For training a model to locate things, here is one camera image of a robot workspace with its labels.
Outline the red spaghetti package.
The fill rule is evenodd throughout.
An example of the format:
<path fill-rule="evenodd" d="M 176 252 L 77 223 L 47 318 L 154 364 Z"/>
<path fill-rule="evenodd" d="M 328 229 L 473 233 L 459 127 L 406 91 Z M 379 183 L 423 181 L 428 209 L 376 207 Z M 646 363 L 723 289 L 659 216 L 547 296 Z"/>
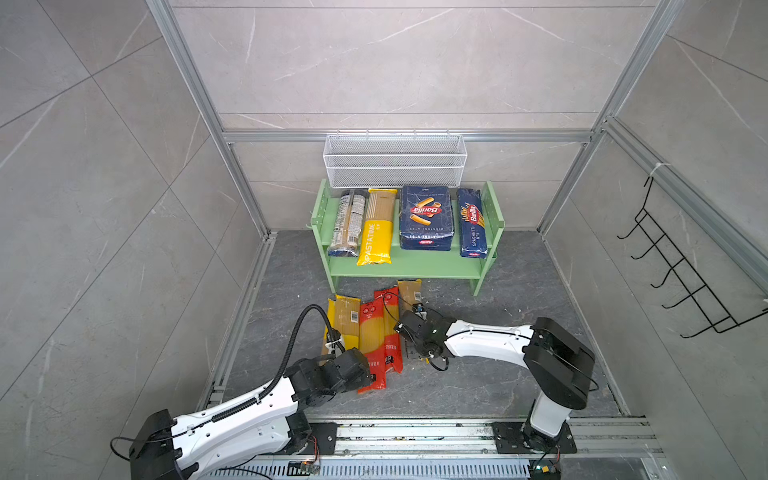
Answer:
<path fill-rule="evenodd" d="M 365 355 L 373 377 L 369 386 L 358 390 L 359 394 L 364 394 L 368 391 L 386 388 L 387 365 L 383 298 L 378 296 L 373 301 L 363 304 L 360 314 L 359 349 Z"/>
<path fill-rule="evenodd" d="M 387 372 L 401 373 L 403 371 L 403 353 L 401 337 L 395 331 L 400 320 L 399 289 L 392 287 L 374 292 L 374 299 L 381 301 L 384 318 L 384 352 Z"/>

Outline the red spaghetti package front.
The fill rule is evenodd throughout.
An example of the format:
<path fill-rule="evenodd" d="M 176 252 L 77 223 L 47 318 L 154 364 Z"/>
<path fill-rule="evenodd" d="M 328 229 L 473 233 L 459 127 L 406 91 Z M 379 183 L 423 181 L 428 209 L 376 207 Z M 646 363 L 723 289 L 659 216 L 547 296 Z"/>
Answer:
<path fill-rule="evenodd" d="M 360 314 L 359 349 L 365 355 L 373 377 L 369 386 L 358 390 L 359 394 L 364 394 L 368 391 L 386 388 L 387 365 L 383 298 L 378 296 L 373 301 L 363 304 Z"/>

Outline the yellow Pastatime spaghetti package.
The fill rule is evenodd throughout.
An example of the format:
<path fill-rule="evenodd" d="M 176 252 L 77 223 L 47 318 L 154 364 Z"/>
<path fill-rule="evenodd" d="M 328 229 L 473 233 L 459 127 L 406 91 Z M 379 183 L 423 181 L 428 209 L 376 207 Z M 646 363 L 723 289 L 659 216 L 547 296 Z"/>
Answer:
<path fill-rule="evenodd" d="M 368 190 L 358 266 L 391 264 L 396 189 Z"/>

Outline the blue Barilla spaghetti box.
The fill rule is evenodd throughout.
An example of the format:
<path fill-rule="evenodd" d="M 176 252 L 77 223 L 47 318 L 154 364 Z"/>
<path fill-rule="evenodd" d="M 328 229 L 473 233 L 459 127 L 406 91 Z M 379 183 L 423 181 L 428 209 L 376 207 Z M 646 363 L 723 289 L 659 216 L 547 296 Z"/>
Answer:
<path fill-rule="evenodd" d="M 485 217 L 481 192 L 476 189 L 457 190 L 459 209 L 460 255 L 464 258 L 484 259 L 488 255 Z"/>

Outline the blue Barilla pasta bag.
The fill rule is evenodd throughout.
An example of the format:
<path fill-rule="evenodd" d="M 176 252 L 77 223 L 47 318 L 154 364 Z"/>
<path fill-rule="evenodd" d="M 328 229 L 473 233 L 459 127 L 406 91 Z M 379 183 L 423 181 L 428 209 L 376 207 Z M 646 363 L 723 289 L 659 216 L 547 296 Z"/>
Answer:
<path fill-rule="evenodd" d="M 449 251 L 454 237 L 448 187 L 404 186 L 401 191 L 399 241 L 404 250 Z"/>

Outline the clear brown spaghetti package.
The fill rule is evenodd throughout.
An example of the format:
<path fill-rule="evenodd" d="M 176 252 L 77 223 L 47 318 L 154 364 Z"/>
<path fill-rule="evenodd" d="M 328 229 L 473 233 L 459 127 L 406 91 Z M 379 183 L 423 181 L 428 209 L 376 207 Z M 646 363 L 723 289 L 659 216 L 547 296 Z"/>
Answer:
<path fill-rule="evenodd" d="M 332 240 L 327 250 L 330 257 L 359 255 L 366 200 L 366 193 L 362 189 L 346 190 L 341 195 Z"/>

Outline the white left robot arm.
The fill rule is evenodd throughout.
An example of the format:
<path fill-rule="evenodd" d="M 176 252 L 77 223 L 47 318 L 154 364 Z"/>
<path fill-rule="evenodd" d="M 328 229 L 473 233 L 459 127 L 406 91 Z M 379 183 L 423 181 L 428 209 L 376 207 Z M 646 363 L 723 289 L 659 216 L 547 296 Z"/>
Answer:
<path fill-rule="evenodd" d="M 366 356 L 351 348 L 336 356 L 300 359 L 276 384 L 266 384 L 206 410 L 151 414 L 128 450 L 133 479 L 198 479 L 232 470 L 256 456 L 294 453 L 312 429 L 304 411 L 373 382 Z"/>

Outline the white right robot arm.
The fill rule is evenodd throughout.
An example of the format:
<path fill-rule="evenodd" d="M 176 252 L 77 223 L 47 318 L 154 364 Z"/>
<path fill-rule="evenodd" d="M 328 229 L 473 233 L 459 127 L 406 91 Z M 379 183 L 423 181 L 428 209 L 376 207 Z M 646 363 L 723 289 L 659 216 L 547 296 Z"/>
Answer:
<path fill-rule="evenodd" d="M 592 374 L 592 350 L 555 320 L 539 317 L 532 325 L 493 326 L 424 311 L 406 312 L 394 331 L 427 360 L 477 357 L 527 369 L 540 393 L 520 427 L 519 441 L 534 452 L 551 452 L 567 436 L 570 414 L 583 410 L 599 385 Z"/>

